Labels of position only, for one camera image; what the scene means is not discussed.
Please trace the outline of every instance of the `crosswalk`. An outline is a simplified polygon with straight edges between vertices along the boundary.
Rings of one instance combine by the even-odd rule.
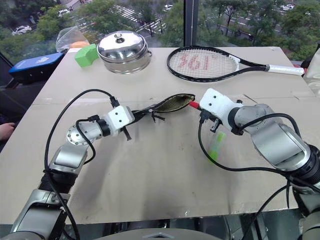
[[[114,7],[116,9],[115,12],[117,14],[120,14],[122,17],[127,18],[135,23],[138,23],[138,20],[142,19],[142,14],[140,12],[136,13],[135,10],[124,7],[124,6],[120,6],[120,5],[114,5]],[[156,21],[151,22],[150,25],[154,33],[161,33],[160,22],[161,22],[160,19],[157,19]],[[162,22],[162,29],[165,29],[165,28],[166,28],[166,24]],[[139,28],[137,32],[140,32],[142,30],[149,31],[150,29],[147,27],[146,24],[144,24]]]

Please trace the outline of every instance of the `window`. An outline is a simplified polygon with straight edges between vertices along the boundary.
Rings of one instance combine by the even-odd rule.
[[[199,0],[197,19],[198,45],[279,46],[294,61],[320,39],[319,0]]]
[[[3,0],[0,52],[13,64],[55,53],[58,33],[77,26],[97,44],[117,30],[138,32],[149,47],[183,46],[183,0]]]

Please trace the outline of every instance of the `green object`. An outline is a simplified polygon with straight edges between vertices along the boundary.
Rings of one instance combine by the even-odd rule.
[[[81,48],[75,55],[74,59],[80,65],[80,67],[86,67],[92,65],[94,60],[98,58],[97,47],[95,44],[90,44]]]
[[[219,157],[219,150],[225,141],[226,134],[222,131],[219,131],[217,135],[213,137],[214,139],[212,139],[208,154],[213,160],[217,161]]]

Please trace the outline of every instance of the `racket strings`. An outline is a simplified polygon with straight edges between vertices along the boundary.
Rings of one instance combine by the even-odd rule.
[[[218,78],[235,72],[239,64],[229,56],[207,49],[187,49],[174,54],[170,67],[194,78]]]

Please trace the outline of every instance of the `person's hand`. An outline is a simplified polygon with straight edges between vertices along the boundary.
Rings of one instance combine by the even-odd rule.
[[[9,122],[0,125],[0,141],[6,141],[15,130],[15,123]]]

